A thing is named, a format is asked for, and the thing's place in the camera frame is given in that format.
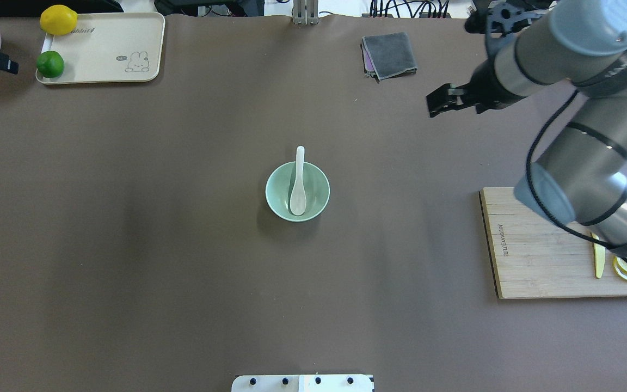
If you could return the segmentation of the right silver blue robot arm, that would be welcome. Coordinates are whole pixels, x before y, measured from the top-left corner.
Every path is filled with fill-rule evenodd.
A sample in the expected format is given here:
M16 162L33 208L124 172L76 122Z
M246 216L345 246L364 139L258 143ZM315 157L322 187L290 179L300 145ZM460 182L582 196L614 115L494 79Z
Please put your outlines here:
M430 93L430 116L503 109L568 80L585 102L537 161L527 159L514 194L548 220L587 226L627 258L627 1L560 1L546 13L502 1L465 29L485 35L488 58L467 84Z

